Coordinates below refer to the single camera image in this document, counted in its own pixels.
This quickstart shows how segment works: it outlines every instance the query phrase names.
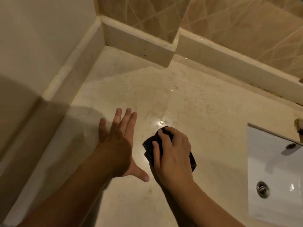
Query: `white ceramic sink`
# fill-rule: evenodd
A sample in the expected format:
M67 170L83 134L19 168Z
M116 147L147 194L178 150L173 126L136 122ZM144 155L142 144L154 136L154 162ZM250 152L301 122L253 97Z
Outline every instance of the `white ceramic sink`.
M253 218L303 226L303 144L248 124L248 210ZM257 191L258 182L266 187Z

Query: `forearm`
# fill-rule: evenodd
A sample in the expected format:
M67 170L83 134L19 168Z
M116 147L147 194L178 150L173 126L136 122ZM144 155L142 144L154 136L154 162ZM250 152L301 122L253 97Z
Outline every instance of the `forearm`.
M171 190L172 196L197 227L244 227L195 183Z
M87 216L111 172L105 159L91 155L74 174L18 227L79 226Z

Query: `wall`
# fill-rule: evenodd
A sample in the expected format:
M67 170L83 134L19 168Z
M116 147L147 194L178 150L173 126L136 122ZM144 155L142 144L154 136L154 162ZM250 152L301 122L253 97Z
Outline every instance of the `wall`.
M303 78L300 0L191 0L181 27Z
M98 0L100 13L173 42L190 0Z
M0 157L94 20L93 0L0 0Z

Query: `person's left arm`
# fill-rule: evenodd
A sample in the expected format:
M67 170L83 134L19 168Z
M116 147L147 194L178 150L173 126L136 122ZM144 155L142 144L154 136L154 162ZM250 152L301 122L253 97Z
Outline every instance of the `person's left arm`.
M99 144L73 175L18 227L80 226L113 177L134 175L148 182L149 177L134 162L131 151L137 114L128 108L121 120L118 108L109 132L100 119Z

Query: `person's right arm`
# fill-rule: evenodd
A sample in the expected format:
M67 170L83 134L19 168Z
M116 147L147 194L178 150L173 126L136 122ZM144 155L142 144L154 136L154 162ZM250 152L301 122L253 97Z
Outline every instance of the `person's right arm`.
M172 127L166 127L165 130L171 132L174 138L171 142L169 136L159 130L163 156L160 158L159 145L154 141L154 168L160 182L170 191L184 213L198 227L244 227L194 182L188 138Z

